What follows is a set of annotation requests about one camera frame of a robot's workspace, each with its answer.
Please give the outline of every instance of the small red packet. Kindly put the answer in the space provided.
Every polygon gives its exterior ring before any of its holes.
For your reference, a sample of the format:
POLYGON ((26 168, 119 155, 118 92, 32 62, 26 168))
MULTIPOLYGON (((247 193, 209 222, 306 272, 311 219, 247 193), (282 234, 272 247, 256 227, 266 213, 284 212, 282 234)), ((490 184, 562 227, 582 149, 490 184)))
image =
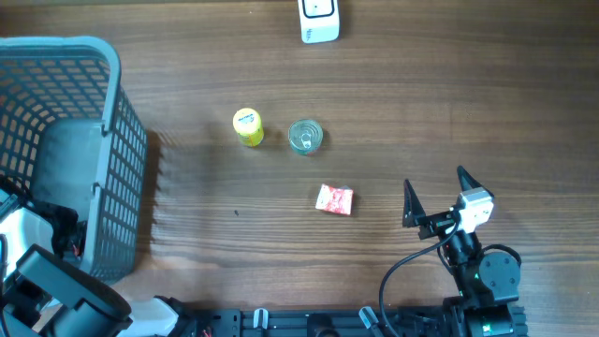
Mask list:
POLYGON ((347 188, 334 188, 322 184, 316 200, 316 209, 349 215, 352 212, 354 191, 347 188))

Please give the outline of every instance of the can lid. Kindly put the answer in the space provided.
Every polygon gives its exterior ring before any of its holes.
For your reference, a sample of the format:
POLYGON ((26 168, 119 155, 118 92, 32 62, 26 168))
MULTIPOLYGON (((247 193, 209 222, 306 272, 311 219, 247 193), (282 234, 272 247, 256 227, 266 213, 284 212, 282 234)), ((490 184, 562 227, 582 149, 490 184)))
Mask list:
POLYGON ((240 135, 252 135, 262 127, 262 119, 256 110, 243 108, 235 113, 233 127, 240 135))
POLYGON ((289 127, 289 143, 298 154, 311 154, 322 142, 322 127, 314 120, 299 120, 289 127))

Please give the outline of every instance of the gray basket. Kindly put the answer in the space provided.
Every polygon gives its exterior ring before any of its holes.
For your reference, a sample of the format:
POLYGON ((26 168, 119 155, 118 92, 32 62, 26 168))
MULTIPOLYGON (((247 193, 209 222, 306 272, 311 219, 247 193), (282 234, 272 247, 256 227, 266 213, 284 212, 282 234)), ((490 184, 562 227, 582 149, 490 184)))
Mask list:
POLYGON ((113 283, 131 272, 147 137, 95 37, 0 38, 0 173, 87 220, 81 260, 113 283))

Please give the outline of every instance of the plastic basket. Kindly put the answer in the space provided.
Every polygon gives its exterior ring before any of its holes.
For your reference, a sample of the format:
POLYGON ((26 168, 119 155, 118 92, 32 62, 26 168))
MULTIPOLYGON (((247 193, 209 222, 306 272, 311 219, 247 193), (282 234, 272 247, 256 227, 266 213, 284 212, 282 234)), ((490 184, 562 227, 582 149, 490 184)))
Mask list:
POLYGON ((147 137, 96 37, 0 38, 0 173, 87 220, 69 262, 114 283, 133 268, 147 137))

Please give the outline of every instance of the wooden surface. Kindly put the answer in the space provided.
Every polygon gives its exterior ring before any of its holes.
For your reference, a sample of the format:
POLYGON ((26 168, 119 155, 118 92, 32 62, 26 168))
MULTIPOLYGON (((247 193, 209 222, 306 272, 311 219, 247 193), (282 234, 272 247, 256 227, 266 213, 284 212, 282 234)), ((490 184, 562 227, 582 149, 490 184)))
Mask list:
MULTIPOLYGON (((440 212, 462 164, 497 197, 480 240, 522 254, 531 335, 596 335, 596 3, 340 7, 341 39, 313 46, 294 1, 0 9, 2 36, 94 35, 121 55, 150 157, 138 265, 116 289, 200 307, 375 305, 389 266, 432 244, 401 228, 402 180, 440 212), (257 149, 236 140, 242 107, 262 114, 257 149), (314 157, 286 140, 306 117, 328 131, 314 157), (321 183, 355 189, 351 217, 314 209, 321 183)), ((391 278, 387 301, 455 294, 431 254, 391 278)))

